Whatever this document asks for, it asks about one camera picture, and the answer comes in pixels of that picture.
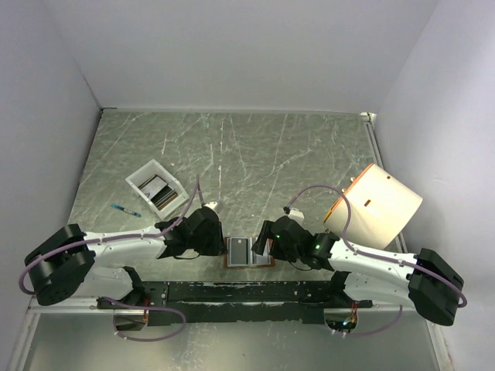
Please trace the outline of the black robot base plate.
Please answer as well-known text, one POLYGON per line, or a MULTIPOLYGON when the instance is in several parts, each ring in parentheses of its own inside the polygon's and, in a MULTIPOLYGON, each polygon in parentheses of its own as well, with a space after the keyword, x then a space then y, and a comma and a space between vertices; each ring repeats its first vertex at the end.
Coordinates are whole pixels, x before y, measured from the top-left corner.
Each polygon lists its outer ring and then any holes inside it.
POLYGON ((120 302, 148 308, 148 324, 164 326, 180 323, 172 308, 186 316, 186 322, 283 322, 324 323, 324 311, 350 312, 353 300, 342 285, 331 281, 272 282, 165 282, 145 281, 120 302))

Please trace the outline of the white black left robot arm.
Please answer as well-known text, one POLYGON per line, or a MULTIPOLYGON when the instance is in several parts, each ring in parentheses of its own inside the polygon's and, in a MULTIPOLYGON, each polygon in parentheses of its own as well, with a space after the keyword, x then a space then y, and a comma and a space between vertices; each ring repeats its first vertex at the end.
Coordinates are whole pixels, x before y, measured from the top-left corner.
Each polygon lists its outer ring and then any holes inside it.
POLYGON ((216 202, 207 203, 183 219, 122 235, 65 226, 25 258, 32 294, 42 306, 72 297, 109 297, 136 308, 145 290, 134 263, 179 258, 187 250, 210 257, 226 253, 217 209, 216 202))

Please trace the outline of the blue pen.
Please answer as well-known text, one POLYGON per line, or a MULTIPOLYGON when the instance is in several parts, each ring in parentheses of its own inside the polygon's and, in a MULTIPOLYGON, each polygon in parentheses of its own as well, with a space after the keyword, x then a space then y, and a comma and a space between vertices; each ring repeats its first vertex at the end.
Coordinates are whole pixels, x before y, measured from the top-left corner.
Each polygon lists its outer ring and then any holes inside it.
POLYGON ((120 210, 120 211, 122 211, 123 213, 127 213, 127 214, 129 214, 129 215, 132 215, 132 216, 135 216, 135 217, 138 217, 138 218, 141 218, 141 217, 142 217, 141 213, 138 213, 138 212, 136 212, 136 211, 130 210, 130 209, 125 208, 125 207, 123 207, 123 206, 120 206, 120 205, 118 205, 118 204, 114 204, 114 203, 112 203, 112 204, 111 204, 111 207, 112 207, 112 208, 114 208, 114 209, 120 210))

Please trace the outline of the white cylinder with wooden base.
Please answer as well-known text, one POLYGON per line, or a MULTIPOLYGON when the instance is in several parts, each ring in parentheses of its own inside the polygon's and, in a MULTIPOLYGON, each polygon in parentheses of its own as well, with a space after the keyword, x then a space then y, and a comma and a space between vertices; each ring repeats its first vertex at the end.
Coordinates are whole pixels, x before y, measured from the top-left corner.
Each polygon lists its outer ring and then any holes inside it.
POLYGON ((351 220, 346 238, 351 243, 385 249, 405 228, 423 198, 388 174, 378 165, 368 165, 329 209, 325 228, 342 236, 350 202, 351 220))

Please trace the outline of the brown leather card holder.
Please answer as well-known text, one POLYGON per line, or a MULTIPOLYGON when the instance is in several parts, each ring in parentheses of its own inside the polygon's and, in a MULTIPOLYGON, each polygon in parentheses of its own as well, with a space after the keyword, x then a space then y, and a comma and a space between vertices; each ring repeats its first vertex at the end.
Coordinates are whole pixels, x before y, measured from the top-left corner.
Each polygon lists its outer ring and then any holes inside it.
POLYGON ((265 244, 265 251, 262 255, 256 254, 252 250, 253 244, 256 242, 256 237, 247 237, 249 239, 249 263, 246 266, 240 267, 228 267, 228 240, 232 237, 226 237, 224 239, 225 246, 227 248, 227 254, 224 256, 224 266, 227 269, 245 269, 245 268, 261 268, 261 267, 274 267, 275 259, 269 254, 271 250, 272 240, 267 240, 265 244))

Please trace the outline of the white card box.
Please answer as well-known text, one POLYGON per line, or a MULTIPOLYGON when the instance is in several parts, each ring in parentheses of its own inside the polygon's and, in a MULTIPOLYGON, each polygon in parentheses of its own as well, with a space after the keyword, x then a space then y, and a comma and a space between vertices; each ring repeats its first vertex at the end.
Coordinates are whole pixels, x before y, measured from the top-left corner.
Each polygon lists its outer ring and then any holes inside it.
POLYGON ((155 159, 134 171, 125 181, 161 220, 189 199, 182 184, 155 159))

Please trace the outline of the grey white credit card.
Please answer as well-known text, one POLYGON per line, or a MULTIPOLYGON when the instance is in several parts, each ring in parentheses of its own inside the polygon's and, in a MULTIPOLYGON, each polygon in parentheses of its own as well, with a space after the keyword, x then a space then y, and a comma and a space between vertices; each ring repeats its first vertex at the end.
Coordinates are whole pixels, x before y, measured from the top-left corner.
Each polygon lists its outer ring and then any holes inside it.
POLYGON ((249 239, 232 237, 228 240, 228 267, 246 266, 249 263, 249 239))

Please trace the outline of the gold striped credit card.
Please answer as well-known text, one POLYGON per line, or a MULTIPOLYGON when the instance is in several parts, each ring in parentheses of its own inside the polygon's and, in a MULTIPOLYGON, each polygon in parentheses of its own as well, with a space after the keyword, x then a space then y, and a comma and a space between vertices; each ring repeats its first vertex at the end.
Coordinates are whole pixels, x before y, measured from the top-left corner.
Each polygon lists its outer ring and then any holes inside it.
POLYGON ((138 189, 158 210, 164 209, 179 196, 179 193, 159 175, 150 177, 138 189))

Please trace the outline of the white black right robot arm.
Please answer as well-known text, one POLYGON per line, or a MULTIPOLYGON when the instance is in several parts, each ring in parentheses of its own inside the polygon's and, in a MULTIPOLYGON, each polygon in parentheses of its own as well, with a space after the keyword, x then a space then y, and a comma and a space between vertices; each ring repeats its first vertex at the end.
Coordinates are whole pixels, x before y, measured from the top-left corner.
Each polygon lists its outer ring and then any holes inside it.
POLYGON ((336 307, 385 302, 414 308, 430 322, 451 326, 458 308, 466 304, 463 279, 433 250, 378 251, 329 231, 312 234, 288 216, 264 221, 251 249, 315 271, 331 271, 328 297, 336 307))

